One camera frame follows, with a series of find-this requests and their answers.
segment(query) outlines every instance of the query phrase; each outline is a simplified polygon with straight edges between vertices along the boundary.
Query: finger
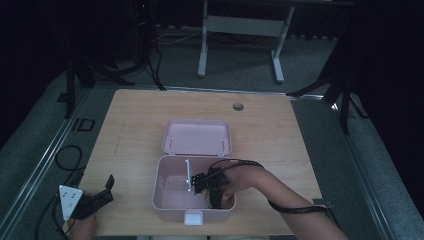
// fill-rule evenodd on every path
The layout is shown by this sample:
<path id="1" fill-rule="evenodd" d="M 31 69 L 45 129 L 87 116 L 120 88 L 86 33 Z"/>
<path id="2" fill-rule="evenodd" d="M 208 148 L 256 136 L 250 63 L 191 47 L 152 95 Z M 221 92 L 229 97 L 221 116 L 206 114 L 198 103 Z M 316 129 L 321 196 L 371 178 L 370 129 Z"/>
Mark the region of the finger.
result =
<path id="1" fill-rule="evenodd" d="M 230 188 L 225 189 L 224 193 L 222 193 L 222 201 L 227 201 L 234 195 L 234 191 Z"/>

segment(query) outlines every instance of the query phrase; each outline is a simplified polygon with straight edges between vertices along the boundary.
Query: table hole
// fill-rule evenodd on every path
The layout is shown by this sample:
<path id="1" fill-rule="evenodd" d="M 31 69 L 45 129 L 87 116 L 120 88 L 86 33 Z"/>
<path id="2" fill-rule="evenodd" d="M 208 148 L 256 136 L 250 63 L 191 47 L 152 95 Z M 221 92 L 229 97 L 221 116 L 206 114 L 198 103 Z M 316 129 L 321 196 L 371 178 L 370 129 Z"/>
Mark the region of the table hole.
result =
<path id="1" fill-rule="evenodd" d="M 241 103 L 234 103 L 233 104 L 233 109 L 236 110 L 236 111 L 243 111 L 244 106 Z"/>

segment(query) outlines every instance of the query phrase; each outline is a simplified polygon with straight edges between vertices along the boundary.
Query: pink plastic container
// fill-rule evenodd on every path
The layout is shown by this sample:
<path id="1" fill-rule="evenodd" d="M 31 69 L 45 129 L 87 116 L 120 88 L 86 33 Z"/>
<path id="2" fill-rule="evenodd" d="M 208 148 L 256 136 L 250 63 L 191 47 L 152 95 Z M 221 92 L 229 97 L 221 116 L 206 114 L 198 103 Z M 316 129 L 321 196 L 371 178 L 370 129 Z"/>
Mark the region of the pink plastic container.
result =
<path id="1" fill-rule="evenodd" d="M 231 136 L 228 123 L 219 120 L 172 119 L 168 122 L 159 160 L 152 204 L 167 221 L 202 225 L 225 221 L 236 205 L 234 196 L 227 209 L 211 209 L 205 196 L 194 195 L 189 178 L 207 173 L 209 166 L 228 158 Z"/>

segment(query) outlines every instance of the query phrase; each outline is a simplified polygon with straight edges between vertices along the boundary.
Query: dark background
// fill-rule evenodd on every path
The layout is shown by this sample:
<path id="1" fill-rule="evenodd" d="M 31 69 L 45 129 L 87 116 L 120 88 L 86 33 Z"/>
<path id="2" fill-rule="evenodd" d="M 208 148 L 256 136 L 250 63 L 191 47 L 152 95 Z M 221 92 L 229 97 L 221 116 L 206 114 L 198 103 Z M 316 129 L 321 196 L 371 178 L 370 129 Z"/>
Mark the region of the dark background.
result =
<path id="1" fill-rule="evenodd" d="M 113 66 L 117 58 L 128 58 L 127 53 L 134 51 L 128 47 L 135 46 L 133 1 L 2 1 L 0 146 L 19 127 L 47 85 L 65 70 L 64 43 L 52 32 L 55 23 L 40 8 L 43 3 L 52 4 L 72 46 L 99 64 Z M 226 3 L 220 2 L 211 6 L 210 12 L 282 19 L 284 8 L 237 3 L 229 11 Z M 155 20 L 162 27 L 201 26 L 202 1 L 159 0 L 154 9 Z M 301 6 L 295 11 L 289 32 L 291 37 L 307 39 L 340 37 L 325 70 L 357 69 L 354 92 L 360 96 L 421 215 L 423 10 L 419 1 L 394 0 L 364 0 L 353 10 Z"/>

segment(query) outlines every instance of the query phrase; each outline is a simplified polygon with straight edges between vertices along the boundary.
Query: wooden table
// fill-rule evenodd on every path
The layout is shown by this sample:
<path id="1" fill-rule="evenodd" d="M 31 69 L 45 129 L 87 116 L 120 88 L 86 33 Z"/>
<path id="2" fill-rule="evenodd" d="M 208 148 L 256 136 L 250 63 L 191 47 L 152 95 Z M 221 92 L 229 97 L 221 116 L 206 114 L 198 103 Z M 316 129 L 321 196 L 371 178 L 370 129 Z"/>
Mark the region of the wooden table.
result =
<path id="1" fill-rule="evenodd" d="M 233 109 L 234 103 L 244 106 Z M 224 120 L 230 157 L 260 162 L 306 199 L 321 198 L 288 97 L 277 94 L 118 90 L 80 188 L 96 193 L 113 174 L 115 200 L 97 215 L 97 235 L 287 235 L 281 216 L 255 189 L 237 194 L 229 219 L 202 226 L 166 222 L 152 206 L 157 164 L 171 118 Z"/>

